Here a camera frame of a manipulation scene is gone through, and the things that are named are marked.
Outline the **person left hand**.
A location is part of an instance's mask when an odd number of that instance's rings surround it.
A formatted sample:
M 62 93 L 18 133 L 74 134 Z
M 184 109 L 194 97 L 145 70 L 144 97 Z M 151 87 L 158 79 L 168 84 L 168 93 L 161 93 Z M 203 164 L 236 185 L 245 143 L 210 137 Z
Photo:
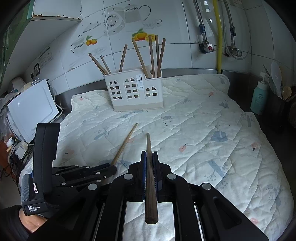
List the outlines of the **person left hand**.
M 22 208 L 19 210 L 18 215 L 22 225 L 30 233 L 34 233 L 38 228 L 40 228 L 47 221 L 46 218 L 39 215 L 26 216 Z

